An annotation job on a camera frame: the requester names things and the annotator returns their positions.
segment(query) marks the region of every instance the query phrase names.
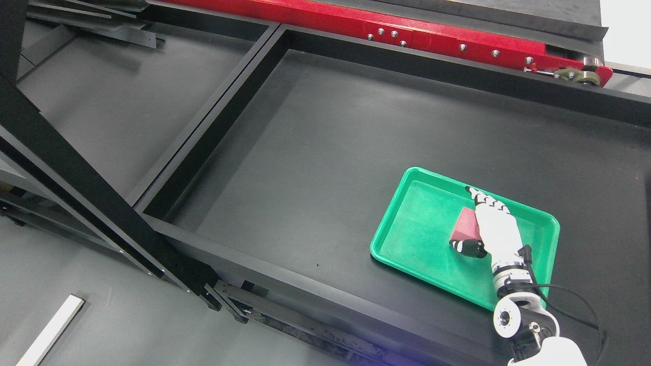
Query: white robotic arm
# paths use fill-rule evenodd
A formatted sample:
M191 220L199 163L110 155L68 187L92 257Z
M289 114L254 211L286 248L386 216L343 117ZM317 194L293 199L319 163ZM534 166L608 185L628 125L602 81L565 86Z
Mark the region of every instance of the white robotic arm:
M466 187L475 201L481 241L450 241L459 253L482 258L491 255L493 284L500 298L493 312L496 332L509 340L512 366L587 366L579 347L560 336L556 318L546 311L533 287L528 247L515 217L493 197Z

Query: red sponge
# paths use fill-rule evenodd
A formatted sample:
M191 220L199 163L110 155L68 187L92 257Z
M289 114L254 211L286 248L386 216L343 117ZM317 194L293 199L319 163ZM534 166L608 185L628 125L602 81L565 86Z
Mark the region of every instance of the red sponge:
M459 218L456 220L456 225L454 226L450 240L468 239L481 240L481 237L479 236L479 226L477 225L475 211L464 207L461 210L461 214L459 214Z

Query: metal bar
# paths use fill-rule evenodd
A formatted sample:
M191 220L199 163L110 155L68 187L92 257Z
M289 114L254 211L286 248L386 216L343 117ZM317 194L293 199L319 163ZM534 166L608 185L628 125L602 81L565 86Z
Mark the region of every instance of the metal bar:
M593 41L601 41L608 31L608 27L599 27L576 23L574 21L560 20L524 14L510 10L498 9L495 7L484 7L482 5L464 3L463 1L448 0L374 0L381 3L389 3L421 10L441 12L466 18L492 21L494 23L513 25L535 31L553 33L574 38L583 38Z
M52 3L52 2L54 2L54 3L63 3L68 7L91 8L91 9L99 10L100 12L106 12L106 13L115 14L115 15L119 15L119 16L125 16L127 18L134 18L134 19L136 18L135 15L133 15L133 14L121 12L119 10L115 10L115 9L111 9L111 8L107 8L107 7L101 7L100 5L95 5L95 4L87 3L87 2L84 2L84 1L78 1L78 0L48 0L48 1L50 3Z
M16 82L27 0L0 1L0 74Z
M141 12L149 6L145 0L87 0L87 2L125 12Z
M77 32L63 24L52 29L40 40L22 51L22 55L34 66L47 59L52 53L55 53L66 43L71 41Z
M138 267L204 296L205 284L216 283L219 276L214 271L199 274L3 77L0 91L0 150L14 167Z
M206 291L206 299L214 298L221 304L226 305L226 310L228 310L229 313L233 315L235 320L238 322L246 324L248 319L244 315L244 312L233 303L231 299L228 298L228 296L224 296L221 293L215 291L210 285L207 285L204 287L204 290Z
M54 342L59 339L84 303L84 299L69 295L16 366L37 366L48 354Z
M523 70L531 64L548 72L569 67L581 69L584 66L583 61L548 54L546 45L542 42L308 0L168 2L369 39L515 70ZM599 66L596 72L602 80L602 86L613 75L612 69L605 66Z
M84 27L91 29L109 29L117 30L120 23L105 18L81 16L79 14L71 14L65 12L49 12L42 8L30 8L27 11L27 17L38 20L51 21L52 23L60 23L72 25L74 27Z
M223 281L218 281L215 289L223 294L226 294L228 297L251 306L253 309L266 316L285 322L301 331L304 331L305 333L313 335L319 339L323 339L327 342L334 343L335 345L345 348L346 350L350 350L356 354L360 354L374 361L388 365L420 365L420 363L391 352L384 347L374 345L362 338L338 330L312 318L306 317L301 313L273 303L238 287L229 285Z
M125 42L139 44L140 46L156 49L156 33L152 33L149 31L143 31L141 29L133 29L129 27L120 27L115 31L107 31L104 29L89 29L89 28L81 28L81 29L86 32L95 33L97 35L102 35L109 38L123 40Z
M48 9L52 11L59 11L59 12L67 12L67 13L72 13L75 15L85 15L85 16L94 16L97 18L104 18L104 19L112 19L113 17L108 15L108 14L102 14L98 12L89 12L86 10L80 10L80 9L72 9L72 8L66 8L66 7L58 7L57 5L51 5L47 3L43 3L40 1L35 1L35 0L30 0L29 1L29 6L30 7L35 7L35 8L43 8L43 9Z
M0 201L6 202L15 207L20 207L30 214L53 221L61 227L80 235L86 240L100 245L106 245L106 243L102 239L98 238L90 229L71 216L66 216L5 191L0 191Z

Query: white bar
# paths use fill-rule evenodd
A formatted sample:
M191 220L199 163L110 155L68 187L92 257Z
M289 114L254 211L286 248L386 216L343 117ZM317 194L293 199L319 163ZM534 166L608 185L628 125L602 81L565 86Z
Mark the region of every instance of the white bar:
M59 339L61 333L66 329L72 318L75 317L84 299L70 295L61 305L54 317L49 320L48 325L43 328L41 334L34 340L34 343L25 352L16 366L37 366L43 357L48 353L54 342Z

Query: metal bracket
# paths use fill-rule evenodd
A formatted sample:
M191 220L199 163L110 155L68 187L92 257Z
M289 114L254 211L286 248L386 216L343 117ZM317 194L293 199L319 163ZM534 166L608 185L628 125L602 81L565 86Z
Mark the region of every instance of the metal bracket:
M576 68L563 68L554 72L556 79L574 81L575 83L599 85L601 79L594 71L583 71Z

